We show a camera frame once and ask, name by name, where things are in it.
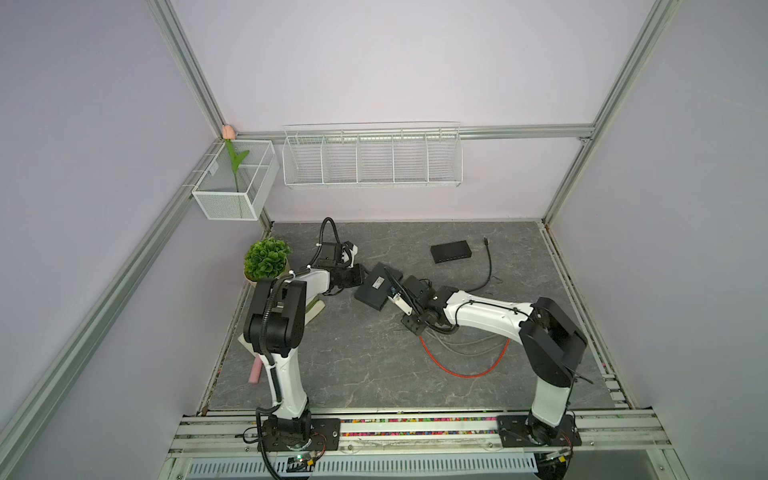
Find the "large black network switch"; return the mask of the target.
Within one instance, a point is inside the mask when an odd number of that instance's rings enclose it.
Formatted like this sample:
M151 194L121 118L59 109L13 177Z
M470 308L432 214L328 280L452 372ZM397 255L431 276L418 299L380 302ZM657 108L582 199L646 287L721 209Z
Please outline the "large black network switch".
M393 287L390 278L400 281L403 274L384 263L377 263L373 270L366 274L365 280L354 294L354 298L364 305L381 311L387 303Z

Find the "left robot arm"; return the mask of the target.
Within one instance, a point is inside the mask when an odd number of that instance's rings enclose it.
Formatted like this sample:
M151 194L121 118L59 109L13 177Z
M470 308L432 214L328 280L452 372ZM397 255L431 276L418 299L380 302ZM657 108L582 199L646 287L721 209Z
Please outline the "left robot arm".
M340 239L335 221L321 222L315 252L300 270L289 267L291 247L270 236L251 246L244 274L254 284L243 338L268 375L272 405L257 412L288 429L310 423L308 396L302 385L298 348L308 320L324 308L322 299L360 286L365 269L358 248Z

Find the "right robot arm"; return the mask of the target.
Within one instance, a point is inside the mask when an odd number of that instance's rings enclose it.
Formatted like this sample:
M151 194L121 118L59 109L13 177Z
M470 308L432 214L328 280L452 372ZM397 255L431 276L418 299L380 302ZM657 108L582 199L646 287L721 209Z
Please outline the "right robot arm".
M537 383L527 418L515 432L520 441L534 446L581 443L568 407L588 341L554 300L506 302L452 287L435 290L414 277L408 281L407 287L390 288L389 299L403 311L402 323L412 333L453 334L470 327L523 346Z

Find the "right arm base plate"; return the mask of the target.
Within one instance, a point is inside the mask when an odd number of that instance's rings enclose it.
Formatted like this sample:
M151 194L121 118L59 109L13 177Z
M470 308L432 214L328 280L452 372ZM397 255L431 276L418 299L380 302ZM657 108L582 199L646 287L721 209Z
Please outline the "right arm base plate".
M532 414L500 415L497 430L503 447L576 447L582 439L575 416L566 413L553 427L536 419Z

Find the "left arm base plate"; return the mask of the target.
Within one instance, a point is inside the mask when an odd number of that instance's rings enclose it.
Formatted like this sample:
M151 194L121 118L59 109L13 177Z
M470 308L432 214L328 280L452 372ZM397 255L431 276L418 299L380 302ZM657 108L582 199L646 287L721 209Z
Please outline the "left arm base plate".
M262 423L260 437L268 452L336 451L341 439L341 420L311 416L287 420L269 416Z

